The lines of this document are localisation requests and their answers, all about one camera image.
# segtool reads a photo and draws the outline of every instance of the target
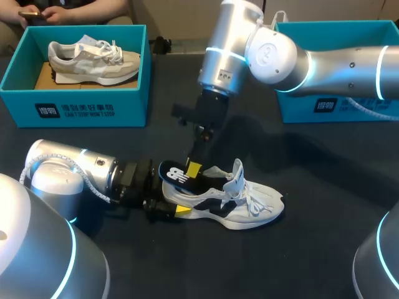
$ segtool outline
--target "shoelace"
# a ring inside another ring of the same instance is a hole
[[[112,41],[112,45],[110,45],[109,42],[106,42],[105,40],[98,40],[96,45],[101,46],[100,51],[106,51],[98,56],[95,56],[94,58],[104,58],[107,57],[108,60],[111,62],[111,64],[116,64],[119,62],[122,62],[123,55],[122,55],[122,48],[117,47],[115,44],[115,41]]]
[[[271,206],[268,206],[267,204],[263,203],[260,199],[258,199],[254,193],[252,192],[253,186],[248,184],[247,180],[244,179],[244,188],[238,192],[238,195],[233,196],[233,194],[228,194],[231,198],[231,200],[237,200],[243,197],[246,198],[246,203],[247,203],[247,209],[248,209],[248,216],[258,216],[261,211],[264,209],[269,211],[270,213],[272,212]]]

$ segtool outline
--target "gray sneaker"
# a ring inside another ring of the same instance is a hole
[[[123,51],[104,40],[84,36],[72,45],[49,44],[49,62],[55,82],[74,84],[97,82],[101,85],[122,83],[138,73],[140,55]]]

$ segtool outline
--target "cardboard box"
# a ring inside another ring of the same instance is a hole
[[[399,30],[392,21],[278,23],[276,30],[290,37],[299,47],[311,51],[399,45]],[[293,98],[287,93],[277,92],[277,98],[284,123],[381,120],[357,110],[345,97],[313,95]],[[399,116],[398,100],[354,100],[369,110]]]
[[[55,84],[47,62],[49,43],[73,44],[84,34],[140,53],[136,81],[112,87]],[[145,126],[150,75],[146,26],[28,27],[0,84],[0,96],[20,128]]]

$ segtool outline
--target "box logo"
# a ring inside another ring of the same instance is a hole
[[[41,118],[60,118],[55,104],[35,104],[35,107]]]
[[[337,104],[337,98],[320,98],[314,107],[314,113],[333,112]]]

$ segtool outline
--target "brown cardboard insert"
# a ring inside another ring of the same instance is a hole
[[[137,88],[137,76],[133,80],[114,86],[103,86],[95,82],[85,82],[81,84],[56,84],[51,75],[50,63],[44,62],[39,78],[37,79],[36,90],[48,89],[102,89],[102,88]]]

